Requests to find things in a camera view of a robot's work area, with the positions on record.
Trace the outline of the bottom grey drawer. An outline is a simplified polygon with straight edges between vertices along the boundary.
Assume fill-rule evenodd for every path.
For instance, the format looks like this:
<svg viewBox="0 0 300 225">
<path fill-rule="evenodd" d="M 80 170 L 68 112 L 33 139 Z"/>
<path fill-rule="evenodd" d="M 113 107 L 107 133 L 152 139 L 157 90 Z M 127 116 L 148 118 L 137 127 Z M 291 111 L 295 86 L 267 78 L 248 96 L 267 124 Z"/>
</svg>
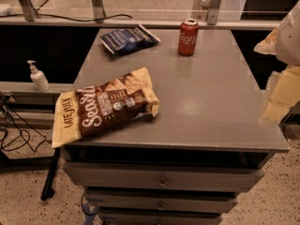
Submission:
<svg viewBox="0 0 300 225">
<path fill-rule="evenodd" d="M 221 221 L 220 216 L 215 215 L 162 212 L 102 210 L 98 215 L 103 221 L 117 225 L 218 225 Z"/>
</svg>

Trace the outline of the metal window frame rail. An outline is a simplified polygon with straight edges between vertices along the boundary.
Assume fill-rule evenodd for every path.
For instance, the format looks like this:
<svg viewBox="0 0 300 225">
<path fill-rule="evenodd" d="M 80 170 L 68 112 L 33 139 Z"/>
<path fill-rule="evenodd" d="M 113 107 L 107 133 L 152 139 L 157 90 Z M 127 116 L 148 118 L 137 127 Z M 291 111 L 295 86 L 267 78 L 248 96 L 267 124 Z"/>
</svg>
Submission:
<svg viewBox="0 0 300 225">
<path fill-rule="evenodd" d="M 185 18 L 202 28 L 271 30 L 280 20 L 245 20 L 247 0 L 0 0 L 1 24 L 177 28 Z"/>
</svg>

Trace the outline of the white pump soap bottle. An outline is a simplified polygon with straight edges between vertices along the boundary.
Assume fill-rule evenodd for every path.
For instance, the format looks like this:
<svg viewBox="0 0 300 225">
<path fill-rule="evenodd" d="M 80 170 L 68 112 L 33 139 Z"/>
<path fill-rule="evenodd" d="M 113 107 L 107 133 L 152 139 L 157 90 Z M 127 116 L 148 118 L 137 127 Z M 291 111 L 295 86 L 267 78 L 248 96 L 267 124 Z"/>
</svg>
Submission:
<svg viewBox="0 0 300 225">
<path fill-rule="evenodd" d="M 36 67 L 36 62 L 34 60 L 28 60 L 27 64 L 31 71 L 30 78 L 36 89 L 40 92 L 47 91 L 50 88 L 50 85 L 45 74 Z"/>
</svg>

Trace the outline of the red Coca-Cola can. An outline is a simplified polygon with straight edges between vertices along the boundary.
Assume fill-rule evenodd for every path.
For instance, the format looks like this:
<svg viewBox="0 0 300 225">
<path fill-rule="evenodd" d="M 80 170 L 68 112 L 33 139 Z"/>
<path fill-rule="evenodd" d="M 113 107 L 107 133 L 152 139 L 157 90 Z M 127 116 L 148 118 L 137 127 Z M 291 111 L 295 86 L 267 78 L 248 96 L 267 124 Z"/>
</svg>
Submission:
<svg viewBox="0 0 300 225">
<path fill-rule="evenodd" d="M 195 19 L 187 18 L 180 25 L 178 53 L 184 56 L 191 56 L 195 52 L 197 36 L 199 31 L 198 22 Z"/>
</svg>

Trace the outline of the grey drawer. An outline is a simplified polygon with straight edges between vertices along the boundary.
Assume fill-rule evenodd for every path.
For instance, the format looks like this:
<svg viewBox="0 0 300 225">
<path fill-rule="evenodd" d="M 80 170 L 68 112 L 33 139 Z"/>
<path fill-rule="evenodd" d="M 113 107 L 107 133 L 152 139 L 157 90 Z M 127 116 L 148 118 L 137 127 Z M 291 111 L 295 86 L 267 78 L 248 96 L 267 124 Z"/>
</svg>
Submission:
<svg viewBox="0 0 300 225">
<path fill-rule="evenodd" d="M 162 212 L 102 210 L 98 215 L 103 221 L 117 225 L 218 225 L 221 221 L 220 216 L 215 215 Z"/>
<path fill-rule="evenodd" d="M 86 190 L 84 196 L 92 205 L 105 208 L 149 209 L 199 213 L 227 213 L 237 205 L 232 196 L 210 196 L 179 192 L 129 192 Z"/>
<path fill-rule="evenodd" d="M 83 187 L 246 192 L 263 178 L 257 169 L 67 162 L 64 170 Z"/>
</svg>

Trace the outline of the blue chip bag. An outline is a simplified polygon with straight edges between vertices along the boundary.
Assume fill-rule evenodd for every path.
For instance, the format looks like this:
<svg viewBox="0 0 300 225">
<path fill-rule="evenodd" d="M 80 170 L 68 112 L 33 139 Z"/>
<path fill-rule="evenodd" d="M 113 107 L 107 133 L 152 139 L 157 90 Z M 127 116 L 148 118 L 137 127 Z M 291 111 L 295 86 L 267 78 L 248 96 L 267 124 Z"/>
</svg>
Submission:
<svg viewBox="0 0 300 225">
<path fill-rule="evenodd" d="M 135 53 L 158 45 L 161 41 L 141 24 L 135 28 L 113 30 L 102 35 L 100 40 L 112 54 Z"/>
</svg>

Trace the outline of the top grey drawer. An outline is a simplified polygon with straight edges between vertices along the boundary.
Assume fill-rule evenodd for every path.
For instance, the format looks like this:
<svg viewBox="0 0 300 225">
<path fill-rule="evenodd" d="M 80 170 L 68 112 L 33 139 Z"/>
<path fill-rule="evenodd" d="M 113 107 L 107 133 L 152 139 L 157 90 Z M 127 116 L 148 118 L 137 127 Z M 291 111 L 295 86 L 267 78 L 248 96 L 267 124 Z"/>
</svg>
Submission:
<svg viewBox="0 0 300 225">
<path fill-rule="evenodd" d="M 64 170 L 83 187 L 246 192 L 263 178 L 257 169 L 67 162 Z"/>
</svg>

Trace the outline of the brown Late July chip bag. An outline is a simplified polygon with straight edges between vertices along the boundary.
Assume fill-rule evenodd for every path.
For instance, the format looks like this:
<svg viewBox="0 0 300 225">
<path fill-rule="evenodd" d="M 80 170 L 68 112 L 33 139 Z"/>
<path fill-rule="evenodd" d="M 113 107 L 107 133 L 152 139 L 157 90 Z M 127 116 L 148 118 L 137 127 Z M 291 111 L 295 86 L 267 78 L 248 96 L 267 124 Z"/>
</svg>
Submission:
<svg viewBox="0 0 300 225">
<path fill-rule="evenodd" d="M 102 85 L 62 93 L 55 104 L 52 148 L 96 135 L 150 114 L 159 100 L 146 67 Z"/>
</svg>

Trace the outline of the middle grey drawer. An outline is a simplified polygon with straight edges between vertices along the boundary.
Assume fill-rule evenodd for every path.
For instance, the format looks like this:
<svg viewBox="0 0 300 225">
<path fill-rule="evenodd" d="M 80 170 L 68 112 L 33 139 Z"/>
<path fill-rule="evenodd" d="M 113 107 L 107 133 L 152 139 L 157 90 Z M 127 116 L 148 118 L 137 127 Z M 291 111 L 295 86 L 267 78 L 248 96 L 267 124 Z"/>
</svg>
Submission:
<svg viewBox="0 0 300 225">
<path fill-rule="evenodd" d="M 232 196 L 210 196 L 179 192 L 129 192 L 86 190 L 84 196 L 92 205 L 105 208 L 149 209 L 199 213 L 227 213 L 237 205 Z"/>
</svg>

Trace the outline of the grey drawer cabinet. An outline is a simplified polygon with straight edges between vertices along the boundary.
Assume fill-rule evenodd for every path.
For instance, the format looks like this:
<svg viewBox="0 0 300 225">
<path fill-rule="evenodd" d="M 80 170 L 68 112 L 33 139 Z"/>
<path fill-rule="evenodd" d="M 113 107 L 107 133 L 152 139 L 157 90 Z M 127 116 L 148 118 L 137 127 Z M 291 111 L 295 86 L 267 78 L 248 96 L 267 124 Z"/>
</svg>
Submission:
<svg viewBox="0 0 300 225">
<path fill-rule="evenodd" d="M 75 81 L 76 87 L 106 83 L 137 68 L 148 68 L 160 102 L 154 118 L 142 118 L 95 137 L 66 145 L 67 162 L 225 169 L 257 169 L 289 146 L 280 129 L 261 119 L 263 93 L 233 35 L 205 30 L 190 57 L 177 51 L 179 33 L 160 29 L 158 46 L 113 56 L 95 41 Z M 88 190 L 179 192 L 238 197 L 242 192 L 83 187 Z M 225 213 L 162 212 L 222 216 Z"/>
</svg>

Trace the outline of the black table leg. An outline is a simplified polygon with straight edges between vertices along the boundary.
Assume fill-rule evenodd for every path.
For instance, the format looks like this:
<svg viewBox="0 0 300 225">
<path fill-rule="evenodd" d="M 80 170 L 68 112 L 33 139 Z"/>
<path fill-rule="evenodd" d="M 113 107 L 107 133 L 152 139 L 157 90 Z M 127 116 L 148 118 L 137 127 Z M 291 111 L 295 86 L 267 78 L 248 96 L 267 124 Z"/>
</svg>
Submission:
<svg viewBox="0 0 300 225">
<path fill-rule="evenodd" d="M 60 149 L 55 148 L 54 154 L 52 157 L 52 162 L 50 164 L 50 168 L 49 168 L 47 178 L 46 178 L 46 181 L 44 184 L 44 188 L 43 188 L 41 196 L 40 196 L 40 199 L 42 201 L 46 201 L 46 200 L 52 198 L 54 195 L 54 189 L 52 187 L 52 184 L 53 184 L 53 179 L 54 179 L 54 176 L 56 173 L 56 168 L 57 168 L 59 158 L 60 158 Z"/>
</svg>

